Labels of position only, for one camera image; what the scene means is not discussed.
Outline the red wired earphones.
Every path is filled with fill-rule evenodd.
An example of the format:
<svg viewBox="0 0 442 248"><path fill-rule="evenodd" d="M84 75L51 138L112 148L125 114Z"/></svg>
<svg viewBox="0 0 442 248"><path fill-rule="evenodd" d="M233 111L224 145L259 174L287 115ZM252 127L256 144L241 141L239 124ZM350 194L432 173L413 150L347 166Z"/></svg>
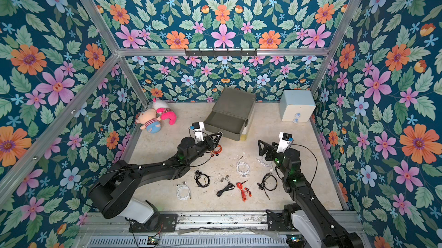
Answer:
<svg viewBox="0 0 442 248"><path fill-rule="evenodd" d="M247 183L247 180L243 181L243 182L236 183L236 187L240 190L241 199L244 203L247 201L248 198L252 197L252 193L251 193L250 189L244 186L245 183Z"/></svg>
<svg viewBox="0 0 442 248"><path fill-rule="evenodd" d="M215 147L215 149L211 151L211 155L212 156L219 156L221 152L222 152L222 146L221 145L217 145Z"/></svg>

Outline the grey top drawer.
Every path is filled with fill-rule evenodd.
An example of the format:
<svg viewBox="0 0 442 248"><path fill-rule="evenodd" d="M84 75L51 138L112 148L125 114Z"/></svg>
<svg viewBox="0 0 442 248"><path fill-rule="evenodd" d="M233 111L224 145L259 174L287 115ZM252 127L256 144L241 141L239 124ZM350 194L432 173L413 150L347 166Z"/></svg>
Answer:
<svg viewBox="0 0 442 248"><path fill-rule="evenodd" d="M223 137L239 142L247 139L247 123L248 120L212 111L205 119L204 127L211 133L221 132Z"/></svg>

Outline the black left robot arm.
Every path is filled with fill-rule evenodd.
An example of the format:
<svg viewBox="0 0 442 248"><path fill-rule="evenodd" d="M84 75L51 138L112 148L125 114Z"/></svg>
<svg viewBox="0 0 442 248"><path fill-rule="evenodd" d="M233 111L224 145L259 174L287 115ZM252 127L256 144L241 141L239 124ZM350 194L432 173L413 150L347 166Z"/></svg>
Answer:
<svg viewBox="0 0 442 248"><path fill-rule="evenodd" d="M204 134L200 141L185 137L177 153L163 162L135 165L119 160L91 187L88 197L106 219L121 216L144 224L157 210L148 202L133 198L135 191L150 183L181 178L195 160L217 148L222 136L221 132Z"/></svg>

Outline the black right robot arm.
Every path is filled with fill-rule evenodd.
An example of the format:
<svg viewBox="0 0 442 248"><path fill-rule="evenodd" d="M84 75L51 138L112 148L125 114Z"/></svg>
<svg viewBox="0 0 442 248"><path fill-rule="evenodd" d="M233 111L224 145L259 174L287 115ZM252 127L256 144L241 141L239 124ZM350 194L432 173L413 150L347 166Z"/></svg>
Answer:
<svg viewBox="0 0 442 248"><path fill-rule="evenodd" d="M362 248L357 233L348 232L318 200L301 170L300 152L291 147L279 152L276 143L258 141L259 156L276 165L284 191L294 201L284 206L286 228L295 229L311 248Z"/></svg>

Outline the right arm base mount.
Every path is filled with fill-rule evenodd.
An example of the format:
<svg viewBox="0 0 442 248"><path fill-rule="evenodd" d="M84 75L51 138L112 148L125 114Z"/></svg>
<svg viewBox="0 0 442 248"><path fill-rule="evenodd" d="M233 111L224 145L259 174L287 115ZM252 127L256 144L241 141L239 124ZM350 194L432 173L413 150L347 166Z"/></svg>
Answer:
<svg viewBox="0 0 442 248"><path fill-rule="evenodd" d="M291 223L285 218L282 212L266 210L265 213L267 215L267 225L269 231L285 232L294 230Z"/></svg>

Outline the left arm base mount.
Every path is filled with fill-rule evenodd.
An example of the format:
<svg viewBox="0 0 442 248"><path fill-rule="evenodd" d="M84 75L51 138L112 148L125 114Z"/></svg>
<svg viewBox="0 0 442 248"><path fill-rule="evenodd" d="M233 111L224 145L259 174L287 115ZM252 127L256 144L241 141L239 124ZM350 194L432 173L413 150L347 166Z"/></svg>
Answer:
<svg viewBox="0 0 442 248"><path fill-rule="evenodd" d="M155 213L146 223L130 220L130 233L170 233L177 226L178 215L175 213Z"/></svg>

